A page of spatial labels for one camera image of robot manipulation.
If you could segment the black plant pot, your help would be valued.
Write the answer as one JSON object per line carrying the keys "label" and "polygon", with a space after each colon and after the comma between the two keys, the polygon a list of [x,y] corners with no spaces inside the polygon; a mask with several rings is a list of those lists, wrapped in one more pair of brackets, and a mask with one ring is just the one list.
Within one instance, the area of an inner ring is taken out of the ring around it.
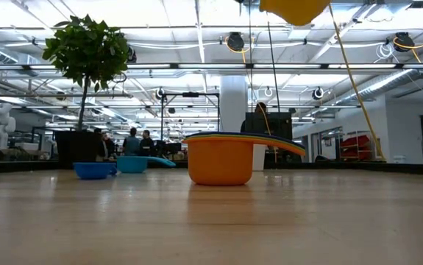
{"label": "black plant pot", "polygon": [[55,133],[58,161],[61,169],[73,169],[77,162],[96,162],[101,144],[98,133],[62,131]]}

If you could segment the small blue measuring cup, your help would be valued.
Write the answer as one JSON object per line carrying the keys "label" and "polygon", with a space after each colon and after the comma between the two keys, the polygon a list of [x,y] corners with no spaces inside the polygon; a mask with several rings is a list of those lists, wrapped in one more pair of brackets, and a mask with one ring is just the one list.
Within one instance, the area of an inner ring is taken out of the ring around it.
{"label": "small blue measuring cup", "polygon": [[117,168],[109,162],[78,162],[74,163],[74,171],[81,180],[103,180],[116,175]]}

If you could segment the yellow measuring cup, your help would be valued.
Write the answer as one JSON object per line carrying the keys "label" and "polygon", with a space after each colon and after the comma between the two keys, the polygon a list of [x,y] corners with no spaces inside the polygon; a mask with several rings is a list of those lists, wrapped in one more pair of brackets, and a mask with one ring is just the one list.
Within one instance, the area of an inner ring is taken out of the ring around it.
{"label": "yellow measuring cup", "polygon": [[260,0],[259,9],[300,27],[320,15],[330,2],[331,0]]}

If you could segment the white building column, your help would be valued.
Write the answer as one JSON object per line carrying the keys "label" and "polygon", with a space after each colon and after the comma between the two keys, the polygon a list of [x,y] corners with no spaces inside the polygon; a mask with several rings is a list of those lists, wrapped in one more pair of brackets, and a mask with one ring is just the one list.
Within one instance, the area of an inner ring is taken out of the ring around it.
{"label": "white building column", "polygon": [[220,131],[239,133],[247,109],[245,76],[222,76],[220,90]]}

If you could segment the orange measuring cup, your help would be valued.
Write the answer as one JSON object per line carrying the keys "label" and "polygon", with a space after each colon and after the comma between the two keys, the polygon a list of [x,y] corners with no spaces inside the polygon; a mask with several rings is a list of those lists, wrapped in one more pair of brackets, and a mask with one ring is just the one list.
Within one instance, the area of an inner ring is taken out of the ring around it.
{"label": "orange measuring cup", "polygon": [[306,150],[292,140],[254,133],[206,132],[189,135],[188,173],[204,186],[242,186],[252,177],[253,146],[262,144],[304,156]]}

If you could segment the white plastic basket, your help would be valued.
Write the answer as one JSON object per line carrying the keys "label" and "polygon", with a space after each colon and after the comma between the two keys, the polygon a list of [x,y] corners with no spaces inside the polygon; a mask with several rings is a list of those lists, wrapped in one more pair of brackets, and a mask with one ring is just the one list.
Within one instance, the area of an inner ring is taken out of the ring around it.
{"label": "white plastic basket", "polygon": [[255,144],[253,146],[252,171],[260,172],[264,170],[267,146]]}

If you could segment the person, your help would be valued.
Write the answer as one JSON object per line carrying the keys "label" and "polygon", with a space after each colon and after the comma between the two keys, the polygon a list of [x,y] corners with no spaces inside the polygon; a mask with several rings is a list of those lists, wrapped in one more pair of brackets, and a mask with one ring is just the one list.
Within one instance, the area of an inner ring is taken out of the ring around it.
{"label": "person", "polygon": [[140,142],[140,156],[151,156],[154,153],[154,141],[148,130],[144,130]]}
{"label": "person", "polygon": [[125,156],[137,156],[140,152],[140,140],[136,138],[137,129],[132,127],[129,136],[124,139],[123,151]]}
{"label": "person", "polygon": [[253,112],[245,114],[245,119],[241,124],[241,133],[264,134],[266,131],[266,104],[258,102]]}
{"label": "person", "polygon": [[96,161],[114,160],[115,159],[115,144],[110,136],[102,132],[101,129],[96,128],[94,132],[101,136],[99,147],[97,149]]}

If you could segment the black metal rig frame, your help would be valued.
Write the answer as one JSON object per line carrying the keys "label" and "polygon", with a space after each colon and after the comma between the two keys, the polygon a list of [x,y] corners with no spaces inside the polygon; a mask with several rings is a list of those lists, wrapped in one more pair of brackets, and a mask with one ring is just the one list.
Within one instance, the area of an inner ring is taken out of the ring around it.
{"label": "black metal rig frame", "polygon": [[[204,96],[209,102],[211,102],[214,107],[217,109],[218,114],[218,129],[220,129],[220,118],[221,118],[221,110],[220,110],[220,93],[200,93],[200,92],[182,92],[182,93],[166,93],[163,92],[160,97],[160,140],[163,140],[163,134],[164,134],[164,110],[166,108],[165,104],[165,98],[167,96],[171,96],[171,99],[168,100],[168,103],[171,103],[177,96],[181,96],[183,98],[197,98],[200,96]],[[213,102],[210,97],[215,96],[217,99],[217,102]]]}

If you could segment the teal measuring cup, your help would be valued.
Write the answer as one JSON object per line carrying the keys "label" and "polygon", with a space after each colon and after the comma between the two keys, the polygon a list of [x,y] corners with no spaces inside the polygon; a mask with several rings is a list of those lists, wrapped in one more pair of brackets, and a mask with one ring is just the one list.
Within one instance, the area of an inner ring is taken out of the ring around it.
{"label": "teal measuring cup", "polygon": [[163,166],[175,167],[176,163],[157,157],[146,156],[121,156],[117,158],[117,170],[127,174],[141,174],[148,168],[150,161],[157,162]]}

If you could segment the red storage shelf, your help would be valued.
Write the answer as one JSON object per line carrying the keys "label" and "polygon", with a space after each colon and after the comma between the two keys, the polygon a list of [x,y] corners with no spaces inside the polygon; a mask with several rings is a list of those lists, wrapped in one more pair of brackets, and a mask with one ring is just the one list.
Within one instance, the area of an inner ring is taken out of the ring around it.
{"label": "red storage shelf", "polygon": [[348,138],[340,143],[342,160],[371,160],[372,145],[367,135]]}

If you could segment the green leafy small tree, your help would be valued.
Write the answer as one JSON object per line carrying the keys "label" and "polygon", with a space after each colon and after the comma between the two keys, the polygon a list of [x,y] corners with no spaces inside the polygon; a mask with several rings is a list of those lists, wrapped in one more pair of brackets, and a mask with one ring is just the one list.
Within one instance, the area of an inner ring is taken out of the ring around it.
{"label": "green leafy small tree", "polygon": [[82,89],[77,129],[82,130],[88,90],[107,90],[109,83],[127,70],[129,47],[118,27],[96,22],[89,15],[72,16],[55,25],[52,38],[45,40],[42,58],[63,77]]}

